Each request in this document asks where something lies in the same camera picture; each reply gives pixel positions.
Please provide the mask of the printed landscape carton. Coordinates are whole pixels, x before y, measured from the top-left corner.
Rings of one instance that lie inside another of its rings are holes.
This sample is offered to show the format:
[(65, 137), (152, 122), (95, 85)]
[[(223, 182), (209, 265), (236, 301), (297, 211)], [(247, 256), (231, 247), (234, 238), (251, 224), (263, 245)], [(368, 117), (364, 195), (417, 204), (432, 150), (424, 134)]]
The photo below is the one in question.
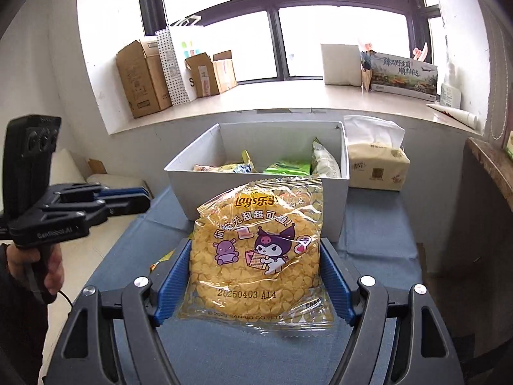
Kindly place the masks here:
[(400, 96), (434, 102), (437, 90), (437, 67), (411, 58), (370, 53), (372, 77), (370, 88)]

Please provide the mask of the white foam box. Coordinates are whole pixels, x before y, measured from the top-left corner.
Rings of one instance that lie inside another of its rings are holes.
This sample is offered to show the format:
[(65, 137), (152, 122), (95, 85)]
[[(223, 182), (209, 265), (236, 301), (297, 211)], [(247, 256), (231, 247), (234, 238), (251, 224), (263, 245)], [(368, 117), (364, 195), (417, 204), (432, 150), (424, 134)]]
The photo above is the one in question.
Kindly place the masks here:
[(357, 45), (321, 44), (321, 53), (325, 84), (361, 86), (361, 56)]

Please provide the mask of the pale green chip bag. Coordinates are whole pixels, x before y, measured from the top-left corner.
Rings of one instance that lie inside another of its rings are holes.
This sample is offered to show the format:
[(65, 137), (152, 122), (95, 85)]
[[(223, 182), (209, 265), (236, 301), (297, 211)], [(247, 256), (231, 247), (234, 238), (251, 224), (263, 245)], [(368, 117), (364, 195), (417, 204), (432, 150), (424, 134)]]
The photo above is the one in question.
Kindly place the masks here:
[(310, 162), (311, 174), (325, 178), (341, 178), (341, 170), (335, 159), (321, 142), (315, 138), (312, 142)]

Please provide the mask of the Kuromi Lay's chips bag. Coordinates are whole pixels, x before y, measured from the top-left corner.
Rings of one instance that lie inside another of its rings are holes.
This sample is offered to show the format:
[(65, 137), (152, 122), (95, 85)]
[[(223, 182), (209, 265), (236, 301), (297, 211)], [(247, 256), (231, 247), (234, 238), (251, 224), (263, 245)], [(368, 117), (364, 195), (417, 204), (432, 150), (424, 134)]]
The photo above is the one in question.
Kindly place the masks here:
[(333, 325), (320, 275), (319, 178), (243, 184), (205, 202), (198, 213), (180, 317), (291, 335)]

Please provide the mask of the black window frame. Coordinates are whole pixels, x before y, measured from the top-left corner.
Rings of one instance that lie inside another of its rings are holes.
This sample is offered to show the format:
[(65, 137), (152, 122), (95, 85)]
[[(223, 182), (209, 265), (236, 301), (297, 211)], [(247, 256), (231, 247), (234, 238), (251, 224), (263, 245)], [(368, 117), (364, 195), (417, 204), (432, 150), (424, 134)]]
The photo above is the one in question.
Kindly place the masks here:
[(241, 82), (318, 78), (322, 44), (373, 45), (409, 56), (431, 49), (438, 0), (139, 0), (143, 29), (202, 26), (231, 48)]

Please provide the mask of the tissue pack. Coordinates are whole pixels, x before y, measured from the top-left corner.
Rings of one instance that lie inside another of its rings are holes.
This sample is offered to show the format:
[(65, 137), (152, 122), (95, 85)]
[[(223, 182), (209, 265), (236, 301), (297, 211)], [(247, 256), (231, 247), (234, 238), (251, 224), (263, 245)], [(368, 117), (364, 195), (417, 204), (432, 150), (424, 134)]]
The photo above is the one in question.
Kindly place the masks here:
[(410, 160), (403, 150), (405, 129), (391, 120), (346, 115), (343, 125), (349, 154), (349, 186), (400, 191)]

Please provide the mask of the bright green snack bag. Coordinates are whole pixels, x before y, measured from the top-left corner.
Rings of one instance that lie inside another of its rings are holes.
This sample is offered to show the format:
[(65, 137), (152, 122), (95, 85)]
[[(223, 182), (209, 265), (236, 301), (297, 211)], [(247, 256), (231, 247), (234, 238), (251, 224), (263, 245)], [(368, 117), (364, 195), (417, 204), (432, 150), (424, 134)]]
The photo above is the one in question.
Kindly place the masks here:
[(310, 163), (297, 161), (277, 161), (271, 163), (265, 170), (266, 175), (296, 175), (309, 176)]

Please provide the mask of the white storage box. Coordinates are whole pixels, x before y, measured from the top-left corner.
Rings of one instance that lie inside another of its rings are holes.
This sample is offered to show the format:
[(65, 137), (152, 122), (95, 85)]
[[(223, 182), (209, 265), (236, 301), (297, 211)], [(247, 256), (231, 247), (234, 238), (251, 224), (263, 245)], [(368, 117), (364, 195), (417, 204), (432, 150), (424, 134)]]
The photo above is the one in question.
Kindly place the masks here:
[[(199, 217), (198, 207), (226, 190), (266, 178), (264, 170), (281, 160), (310, 162), (315, 139), (336, 159), (339, 178), (322, 179), (322, 236), (337, 242), (344, 222), (349, 189), (349, 154), (341, 122), (292, 121), (215, 124), (175, 156), (164, 168), (186, 217)], [(255, 173), (194, 171), (196, 165), (219, 167), (239, 163), (247, 151)]]

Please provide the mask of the white lotion bottle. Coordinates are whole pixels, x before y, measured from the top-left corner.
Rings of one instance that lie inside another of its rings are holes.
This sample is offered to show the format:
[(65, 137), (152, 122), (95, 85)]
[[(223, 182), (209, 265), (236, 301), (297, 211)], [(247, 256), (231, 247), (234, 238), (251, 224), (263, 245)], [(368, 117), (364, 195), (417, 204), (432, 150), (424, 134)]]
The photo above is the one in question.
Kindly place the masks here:
[(462, 94), (457, 88), (456, 68), (452, 62), (447, 64), (447, 73), (441, 85), (440, 104), (453, 109), (461, 108)]

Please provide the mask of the dark wooden side table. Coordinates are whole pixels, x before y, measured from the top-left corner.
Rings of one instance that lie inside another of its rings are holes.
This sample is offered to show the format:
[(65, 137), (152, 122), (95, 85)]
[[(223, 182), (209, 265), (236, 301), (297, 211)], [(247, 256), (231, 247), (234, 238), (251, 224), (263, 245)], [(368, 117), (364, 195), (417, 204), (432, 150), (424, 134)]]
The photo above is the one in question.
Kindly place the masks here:
[(469, 137), (465, 144), (513, 210), (513, 167), (507, 153), (474, 137)]

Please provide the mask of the dotted white paper bag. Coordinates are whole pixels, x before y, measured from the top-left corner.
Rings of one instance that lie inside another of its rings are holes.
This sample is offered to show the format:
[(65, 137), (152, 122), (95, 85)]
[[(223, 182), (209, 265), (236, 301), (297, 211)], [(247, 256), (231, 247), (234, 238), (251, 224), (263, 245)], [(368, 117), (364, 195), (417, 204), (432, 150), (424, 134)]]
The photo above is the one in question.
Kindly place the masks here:
[(197, 98), (185, 61), (204, 52), (201, 19), (199, 15), (184, 17), (156, 32), (158, 53), (173, 106), (190, 103)]

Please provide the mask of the large cardboard box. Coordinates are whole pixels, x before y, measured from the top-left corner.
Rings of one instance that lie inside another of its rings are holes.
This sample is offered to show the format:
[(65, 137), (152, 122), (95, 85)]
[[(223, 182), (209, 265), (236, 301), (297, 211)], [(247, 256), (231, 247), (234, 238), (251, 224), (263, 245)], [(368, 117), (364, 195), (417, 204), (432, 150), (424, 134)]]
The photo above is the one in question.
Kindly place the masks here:
[(134, 118), (172, 106), (155, 36), (125, 46), (116, 54), (116, 66)]

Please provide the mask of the cream leather sofa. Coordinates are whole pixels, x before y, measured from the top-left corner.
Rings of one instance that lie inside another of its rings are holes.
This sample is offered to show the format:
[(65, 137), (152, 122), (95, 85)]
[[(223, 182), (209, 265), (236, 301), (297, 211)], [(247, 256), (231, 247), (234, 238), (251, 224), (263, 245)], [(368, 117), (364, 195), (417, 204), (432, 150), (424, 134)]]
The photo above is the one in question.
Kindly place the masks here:
[(55, 184), (103, 184), (110, 189), (145, 188), (150, 197), (153, 197), (147, 183), (136, 177), (110, 174), (83, 176), (67, 149), (60, 150), (52, 156), (50, 185)]

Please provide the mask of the white tube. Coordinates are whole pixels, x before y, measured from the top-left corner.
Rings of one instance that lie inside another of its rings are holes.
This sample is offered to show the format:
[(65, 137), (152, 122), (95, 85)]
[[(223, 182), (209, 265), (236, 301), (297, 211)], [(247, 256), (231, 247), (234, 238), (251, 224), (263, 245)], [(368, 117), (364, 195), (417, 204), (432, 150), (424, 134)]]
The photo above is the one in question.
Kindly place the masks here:
[(465, 124), (473, 130), (479, 130), (479, 122), (477, 116), (469, 111), (443, 106), (438, 103), (427, 103), (427, 106), (459, 121), (462, 124)]

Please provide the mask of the pink snack packet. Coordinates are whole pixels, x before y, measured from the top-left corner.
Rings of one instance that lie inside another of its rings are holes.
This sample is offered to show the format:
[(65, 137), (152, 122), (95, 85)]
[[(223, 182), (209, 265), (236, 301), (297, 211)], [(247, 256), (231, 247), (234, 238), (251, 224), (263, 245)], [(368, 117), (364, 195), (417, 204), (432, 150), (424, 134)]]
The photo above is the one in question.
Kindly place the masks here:
[(193, 167), (193, 170), (199, 171), (199, 172), (219, 172), (218, 167), (213, 167), (210, 165), (200, 165), (200, 164), (195, 164)]

